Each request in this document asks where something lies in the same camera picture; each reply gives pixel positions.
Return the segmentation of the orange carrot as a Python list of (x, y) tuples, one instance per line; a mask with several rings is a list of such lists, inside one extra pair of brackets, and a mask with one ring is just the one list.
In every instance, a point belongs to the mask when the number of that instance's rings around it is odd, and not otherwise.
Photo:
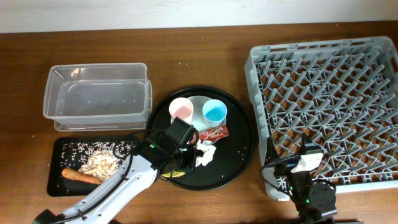
[(70, 179), (70, 180), (77, 180), (80, 182), (86, 182), (86, 183), (90, 183), (90, 184), (101, 184), (102, 181), (97, 178), (97, 177), (93, 177), (87, 174), (83, 174), (81, 172), (75, 171), (73, 169), (69, 169), (69, 168), (64, 168), (62, 170), (62, 176), (64, 178)]

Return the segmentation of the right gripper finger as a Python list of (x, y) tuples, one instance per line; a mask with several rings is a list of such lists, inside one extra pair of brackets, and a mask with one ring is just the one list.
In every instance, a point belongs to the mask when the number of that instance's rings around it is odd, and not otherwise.
[(317, 143), (314, 143), (305, 133), (301, 134), (301, 140), (301, 155), (320, 153), (320, 146)]
[(274, 145), (274, 140), (272, 136), (267, 138), (267, 152), (266, 152), (266, 165), (271, 166), (275, 161), (279, 160), (278, 152)]

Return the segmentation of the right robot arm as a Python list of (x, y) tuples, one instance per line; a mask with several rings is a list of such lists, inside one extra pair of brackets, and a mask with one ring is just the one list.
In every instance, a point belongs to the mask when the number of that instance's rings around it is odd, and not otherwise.
[(299, 154), (281, 158), (273, 138), (267, 138), (266, 158), (261, 169), (273, 168), (275, 175), (286, 176), (288, 189), (283, 190), (266, 178), (263, 181), (289, 196), (302, 223), (334, 223), (333, 216), (337, 214), (336, 185), (328, 180), (313, 180), (310, 175), (322, 161), (322, 148), (304, 133), (301, 141)]

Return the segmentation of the red snack wrapper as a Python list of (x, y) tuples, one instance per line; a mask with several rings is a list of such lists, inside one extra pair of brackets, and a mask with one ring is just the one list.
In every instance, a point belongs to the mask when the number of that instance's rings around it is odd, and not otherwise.
[(221, 124), (215, 128), (211, 128), (205, 131), (199, 131), (198, 134), (194, 134), (194, 136), (189, 140), (188, 144), (193, 144), (196, 142), (197, 138), (201, 142), (203, 141), (211, 141), (215, 142), (219, 139), (225, 138), (229, 136), (229, 131), (226, 127), (226, 125)]

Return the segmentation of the pink cup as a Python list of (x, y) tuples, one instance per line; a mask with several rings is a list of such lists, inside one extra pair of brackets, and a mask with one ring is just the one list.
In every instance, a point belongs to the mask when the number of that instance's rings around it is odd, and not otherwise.
[(169, 104), (169, 114), (172, 120), (180, 118), (190, 124), (193, 118), (193, 103), (188, 98), (176, 98)]

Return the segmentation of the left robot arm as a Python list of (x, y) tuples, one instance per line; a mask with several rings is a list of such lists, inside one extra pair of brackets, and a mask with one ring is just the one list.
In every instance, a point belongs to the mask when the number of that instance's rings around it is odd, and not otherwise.
[(132, 141), (126, 160), (108, 180), (74, 206), (55, 215), (46, 209), (34, 223), (109, 223), (136, 195), (164, 173), (195, 166), (198, 131), (180, 118), (166, 130)]

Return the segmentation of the white tissue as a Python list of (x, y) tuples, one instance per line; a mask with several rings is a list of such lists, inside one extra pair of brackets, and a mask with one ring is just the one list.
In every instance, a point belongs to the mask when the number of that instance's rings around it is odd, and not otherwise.
[(195, 166), (200, 165), (206, 166), (213, 160), (213, 155), (216, 151), (216, 146), (213, 145), (212, 141), (199, 140), (196, 145), (197, 152), (202, 152), (202, 156), (196, 156)]

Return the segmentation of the yellow bowl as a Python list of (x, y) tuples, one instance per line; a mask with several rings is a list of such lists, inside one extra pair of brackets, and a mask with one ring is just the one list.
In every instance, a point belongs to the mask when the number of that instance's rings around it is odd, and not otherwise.
[(183, 176), (183, 175), (185, 175), (184, 172), (176, 171), (176, 170), (174, 170), (174, 171), (172, 171), (172, 172), (162, 173), (162, 174), (161, 174), (161, 176), (164, 177), (164, 178), (166, 178), (166, 179), (181, 177), (181, 176)]

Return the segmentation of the food scraps pile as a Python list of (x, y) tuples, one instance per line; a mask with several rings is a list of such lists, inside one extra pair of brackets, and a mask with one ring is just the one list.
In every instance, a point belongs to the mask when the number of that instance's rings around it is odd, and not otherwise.
[(119, 159), (110, 151), (95, 151), (79, 172), (99, 178), (102, 182), (110, 178), (119, 168)]

